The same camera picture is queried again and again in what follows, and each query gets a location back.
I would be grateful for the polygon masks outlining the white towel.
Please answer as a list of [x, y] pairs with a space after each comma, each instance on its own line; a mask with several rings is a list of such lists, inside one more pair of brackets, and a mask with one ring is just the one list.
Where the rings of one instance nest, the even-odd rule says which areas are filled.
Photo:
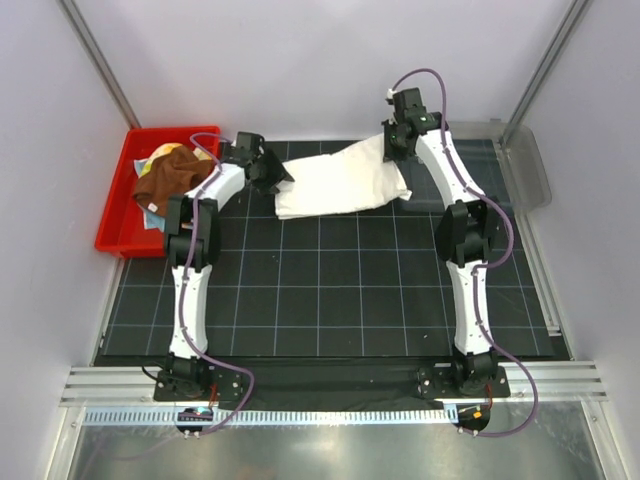
[[375, 209], [412, 196], [400, 169], [383, 159], [381, 134], [336, 153], [289, 160], [293, 180], [278, 185], [275, 214], [281, 220]]

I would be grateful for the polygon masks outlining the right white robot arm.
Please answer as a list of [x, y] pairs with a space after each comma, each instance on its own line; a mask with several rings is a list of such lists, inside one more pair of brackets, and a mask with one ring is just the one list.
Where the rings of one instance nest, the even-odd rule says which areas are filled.
[[456, 330], [450, 382], [458, 394], [478, 396], [498, 368], [495, 348], [488, 340], [486, 294], [498, 214], [462, 162], [442, 114], [426, 109], [420, 91], [391, 90], [387, 103], [393, 114], [383, 122], [384, 159], [417, 159], [434, 180], [445, 207], [434, 244], [453, 288]]

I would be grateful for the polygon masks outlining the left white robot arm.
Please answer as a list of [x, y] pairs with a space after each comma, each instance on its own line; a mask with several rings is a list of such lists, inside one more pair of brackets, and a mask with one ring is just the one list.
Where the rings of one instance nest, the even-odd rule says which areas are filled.
[[236, 400], [250, 391], [243, 381], [254, 380], [248, 370], [208, 354], [206, 310], [210, 277], [221, 253], [220, 210], [247, 187], [275, 195], [293, 177], [257, 133], [239, 132], [229, 157], [212, 161], [205, 179], [168, 201], [164, 250], [175, 286], [174, 326], [155, 377], [158, 401], [201, 400], [218, 392]]

